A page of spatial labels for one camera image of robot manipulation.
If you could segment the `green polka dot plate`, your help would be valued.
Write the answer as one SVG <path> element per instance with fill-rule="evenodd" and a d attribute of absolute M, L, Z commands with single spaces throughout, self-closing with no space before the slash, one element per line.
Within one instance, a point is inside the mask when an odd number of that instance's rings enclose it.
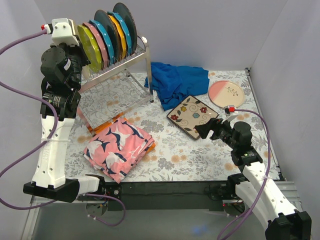
<path fill-rule="evenodd" d="M 85 25 L 78 25 L 77 31 L 83 49 L 90 60 L 88 66 L 93 73 L 98 73 L 102 69 L 102 55 L 97 40 L 90 29 Z"/>

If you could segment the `square floral plate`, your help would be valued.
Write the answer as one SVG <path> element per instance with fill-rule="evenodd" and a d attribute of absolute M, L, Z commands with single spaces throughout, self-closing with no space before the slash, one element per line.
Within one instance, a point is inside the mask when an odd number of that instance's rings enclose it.
<path fill-rule="evenodd" d="M 218 116 L 219 114 L 215 110 L 196 97 L 189 95 L 166 117 L 191 138 L 197 140 L 200 135 L 195 130 L 195 126 L 206 124 L 211 118 Z"/>

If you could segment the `pink cream round plate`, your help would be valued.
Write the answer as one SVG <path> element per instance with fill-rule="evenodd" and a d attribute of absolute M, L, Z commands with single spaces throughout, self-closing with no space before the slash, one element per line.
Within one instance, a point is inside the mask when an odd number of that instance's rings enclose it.
<path fill-rule="evenodd" d="M 227 80 L 214 82 L 208 88 L 208 96 L 211 102 L 220 108 L 229 105 L 238 108 L 245 102 L 243 89 L 239 85 Z"/>

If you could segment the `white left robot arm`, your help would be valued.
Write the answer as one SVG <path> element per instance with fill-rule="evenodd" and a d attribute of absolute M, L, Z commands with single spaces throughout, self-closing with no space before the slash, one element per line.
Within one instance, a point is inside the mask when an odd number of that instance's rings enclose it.
<path fill-rule="evenodd" d="M 25 194 L 72 203 L 90 194 L 95 200 L 106 196 L 97 175 L 67 178 L 65 161 L 69 136 L 81 100 L 79 90 L 83 67 L 90 63 L 82 45 L 52 44 L 41 56 L 41 143 L 35 173 L 23 186 Z"/>

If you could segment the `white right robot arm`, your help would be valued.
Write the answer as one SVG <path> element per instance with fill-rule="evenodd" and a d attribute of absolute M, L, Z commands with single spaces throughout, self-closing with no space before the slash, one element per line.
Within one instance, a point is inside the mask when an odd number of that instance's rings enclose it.
<path fill-rule="evenodd" d="M 230 175 L 226 186 L 232 199 L 241 198 L 264 228 L 267 240 L 309 240 L 312 220 L 305 211 L 299 211 L 268 177 L 262 158 L 252 146 L 252 132 L 248 123 L 214 119 L 195 126 L 202 139 L 209 132 L 211 140 L 222 140 L 231 151 L 233 163 L 240 174 Z"/>

